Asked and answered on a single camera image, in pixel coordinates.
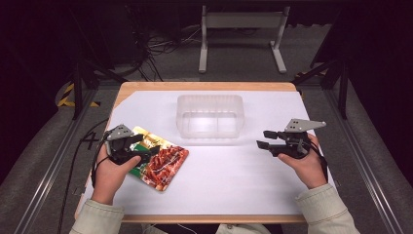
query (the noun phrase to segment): hand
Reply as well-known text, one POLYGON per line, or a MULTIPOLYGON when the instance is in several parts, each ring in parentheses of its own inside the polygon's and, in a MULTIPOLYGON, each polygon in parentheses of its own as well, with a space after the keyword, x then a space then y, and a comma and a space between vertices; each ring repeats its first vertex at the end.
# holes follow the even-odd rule
POLYGON ((91 199, 100 204, 113 205, 116 191, 121 187, 127 173, 139 163, 140 157, 135 156, 123 165, 117 165, 106 157, 106 145, 103 144, 96 161, 98 163, 104 161, 97 167, 94 193, 91 199))
MULTIPOLYGON (((310 141, 319 146, 319 140, 315 136, 311 134, 308 134, 308 136, 310 141)), ((278 158, 294 169, 309 189, 327 184, 322 172, 319 155, 313 149, 310 149, 310 153, 302 159, 294 159, 282 153, 279 154, 278 158)))

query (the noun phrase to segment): person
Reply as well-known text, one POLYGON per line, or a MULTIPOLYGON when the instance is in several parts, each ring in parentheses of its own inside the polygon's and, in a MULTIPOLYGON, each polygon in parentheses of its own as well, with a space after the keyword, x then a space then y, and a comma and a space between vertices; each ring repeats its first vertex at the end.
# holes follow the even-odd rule
MULTIPOLYGON (((319 145, 318 139, 309 134, 310 140, 319 145)), ((97 156, 97 162, 107 157, 103 144, 97 156)), ((297 160, 285 154, 278 158, 291 167, 307 185, 308 191, 301 193, 296 202, 308 223, 308 233, 358 233, 353 217, 339 197, 337 191, 327 183, 314 150, 309 155, 297 160)), ((140 161, 140 157, 131 158, 127 163, 118 166, 110 160, 100 163, 96 172, 94 192, 91 199, 85 202, 70 234, 118 233, 121 227, 124 209, 113 206, 116 191, 121 187, 126 174, 140 161)), ((165 233, 157 228, 146 226, 149 233, 165 233)), ((221 224, 216 234, 270 233, 263 225, 245 224, 230 226, 221 224)))

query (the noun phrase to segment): white paper sheet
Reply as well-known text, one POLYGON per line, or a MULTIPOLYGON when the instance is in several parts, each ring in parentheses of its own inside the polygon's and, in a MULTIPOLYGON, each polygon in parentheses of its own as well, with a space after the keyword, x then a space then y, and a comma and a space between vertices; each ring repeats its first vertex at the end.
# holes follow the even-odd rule
MULTIPOLYGON (((244 100, 244 127, 232 140, 189 140, 175 124, 177 97, 200 92, 139 91, 112 112, 108 129, 140 126, 190 154, 164 192, 127 175, 114 205, 126 215, 299 215, 295 197, 306 186, 295 172, 256 141, 263 131, 283 131, 291 118, 309 119, 297 92, 223 91, 203 95, 239 95, 244 100)), ((93 192, 88 184, 84 202, 93 192)))

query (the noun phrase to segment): person's left hand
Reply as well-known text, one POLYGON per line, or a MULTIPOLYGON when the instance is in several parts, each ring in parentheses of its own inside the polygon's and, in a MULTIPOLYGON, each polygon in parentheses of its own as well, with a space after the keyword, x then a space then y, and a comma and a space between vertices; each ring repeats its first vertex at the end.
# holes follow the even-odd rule
POLYGON ((91 199, 100 204, 113 205, 116 191, 121 187, 127 173, 139 163, 140 157, 135 156, 123 165, 117 165, 109 159, 105 159, 106 157, 106 145, 103 144, 96 161, 98 163, 101 160, 104 161, 97 167, 94 193, 91 199))

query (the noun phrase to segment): plastic container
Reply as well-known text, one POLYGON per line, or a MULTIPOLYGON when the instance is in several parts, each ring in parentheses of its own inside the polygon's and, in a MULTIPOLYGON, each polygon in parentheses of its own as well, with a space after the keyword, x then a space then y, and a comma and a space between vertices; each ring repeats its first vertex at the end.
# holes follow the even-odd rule
POLYGON ((176 126, 183 138, 237 138, 243 125, 244 103, 240 96, 178 97, 176 126))

